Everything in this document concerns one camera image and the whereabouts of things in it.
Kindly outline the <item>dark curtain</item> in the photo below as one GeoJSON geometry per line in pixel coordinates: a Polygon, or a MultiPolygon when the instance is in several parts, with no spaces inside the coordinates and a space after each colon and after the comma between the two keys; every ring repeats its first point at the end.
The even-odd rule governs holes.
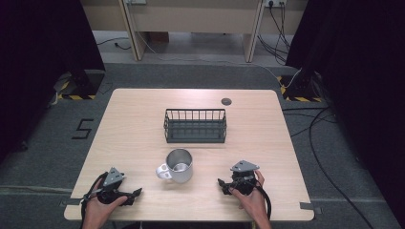
{"type": "Polygon", "coordinates": [[[0,162],[29,135],[64,73],[102,70],[80,0],[0,0],[0,162]]]}
{"type": "Polygon", "coordinates": [[[405,0],[308,0],[288,65],[318,72],[405,227],[405,0]]]}

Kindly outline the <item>grey tape strip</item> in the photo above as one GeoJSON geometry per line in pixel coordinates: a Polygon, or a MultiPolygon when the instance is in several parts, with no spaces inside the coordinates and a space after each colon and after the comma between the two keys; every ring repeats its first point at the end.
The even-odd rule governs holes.
{"type": "Polygon", "coordinates": [[[68,199],[62,199],[59,202],[60,207],[67,207],[68,205],[80,205],[82,202],[82,198],[68,198],[68,199]]]}
{"type": "Polygon", "coordinates": [[[315,207],[312,203],[310,202],[300,202],[300,208],[303,210],[312,210],[316,215],[322,215],[322,208],[320,207],[315,207]]]}

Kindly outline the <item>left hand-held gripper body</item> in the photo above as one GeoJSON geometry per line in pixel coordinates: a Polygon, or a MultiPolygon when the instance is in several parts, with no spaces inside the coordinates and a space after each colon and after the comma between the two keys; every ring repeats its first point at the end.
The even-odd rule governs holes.
{"type": "Polygon", "coordinates": [[[112,167],[109,172],[101,176],[96,187],[96,197],[103,204],[110,204],[120,197],[125,197],[118,188],[123,181],[123,173],[112,167]]]}

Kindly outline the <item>person's right hand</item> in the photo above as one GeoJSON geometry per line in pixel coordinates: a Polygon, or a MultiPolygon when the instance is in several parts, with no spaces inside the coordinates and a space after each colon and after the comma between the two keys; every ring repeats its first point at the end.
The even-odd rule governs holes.
{"type": "Polygon", "coordinates": [[[254,189],[248,196],[241,194],[237,189],[230,189],[230,193],[240,201],[240,208],[244,209],[256,222],[268,219],[265,198],[259,190],[254,189]]]}

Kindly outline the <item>beige wooden desk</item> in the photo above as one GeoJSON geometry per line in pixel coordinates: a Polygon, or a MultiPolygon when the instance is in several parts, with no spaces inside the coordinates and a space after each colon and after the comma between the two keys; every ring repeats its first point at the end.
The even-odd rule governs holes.
{"type": "Polygon", "coordinates": [[[94,31],[126,31],[137,61],[148,32],[234,33],[242,37],[245,61],[253,60],[257,36],[297,31],[309,0],[265,8],[265,0],[79,0],[94,31]]]}

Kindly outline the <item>black stand base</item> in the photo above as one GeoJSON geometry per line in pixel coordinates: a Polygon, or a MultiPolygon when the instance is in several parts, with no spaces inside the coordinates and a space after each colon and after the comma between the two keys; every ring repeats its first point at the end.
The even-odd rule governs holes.
{"type": "Polygon", "coordinates": [[[316,86],[314,85],[314,73],[299,70],[290,80],[286,88],[289,97],[318,97],[316,86]]]}
{"type": "Polygon", "coordinates": [[[85,71],[79,76],[74,75],[74,87],[71,90],[71,94],[81,96],[96,95],[104,76],[104,71],[85,71]]]}

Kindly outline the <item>person's left hand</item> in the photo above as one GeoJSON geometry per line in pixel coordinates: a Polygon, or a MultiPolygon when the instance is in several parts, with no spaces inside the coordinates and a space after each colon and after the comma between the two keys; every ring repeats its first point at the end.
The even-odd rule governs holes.
{"type": "Polygon", "coordinates": [[[98,201],[97,198],[91,198],[86,206],[84,220],[101,220],[106,222],[110,215],[120,206],[127,197],[120,197],[116,201],[110,204],[103,204],[98,201]]]}

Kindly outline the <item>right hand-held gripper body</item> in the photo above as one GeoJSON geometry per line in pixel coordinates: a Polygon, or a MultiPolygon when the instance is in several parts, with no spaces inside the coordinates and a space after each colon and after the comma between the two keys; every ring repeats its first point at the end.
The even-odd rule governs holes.
{"type": "Polygon", "coordinates": [[[255,171],[259,169],[259,166],[248,162],[246,160],[240,160],[231,167],[232,171],[232,184],[231,186],[237,189],[243,195],[250,195],[254,186],[257,183],[255,177],[255,171]]]}

